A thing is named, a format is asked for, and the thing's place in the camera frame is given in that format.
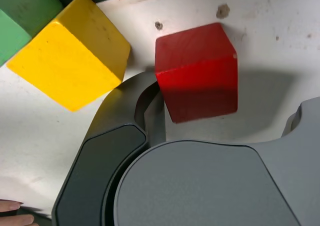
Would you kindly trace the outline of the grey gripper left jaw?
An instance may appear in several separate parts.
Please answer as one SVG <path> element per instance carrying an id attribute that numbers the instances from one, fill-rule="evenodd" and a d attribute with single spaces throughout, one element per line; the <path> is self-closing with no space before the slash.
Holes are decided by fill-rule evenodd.
<path id="1" fill-rule="evenodd" d="M 97 110 L 52 209 L 55 226 L 112 226 L 126 169 L 166 140 L 164 99 L 153 72 L 112 90 Z"/>

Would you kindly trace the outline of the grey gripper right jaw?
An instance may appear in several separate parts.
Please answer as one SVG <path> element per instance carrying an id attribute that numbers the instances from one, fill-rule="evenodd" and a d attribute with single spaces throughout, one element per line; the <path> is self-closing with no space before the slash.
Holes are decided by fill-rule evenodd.
<path id="1" fill-rule="evenodd" d="M 302 102 L 281 138 L 249 144 L 168 141 L 120 176 L 114 226 L 317 226 L 320 100 Z"/>

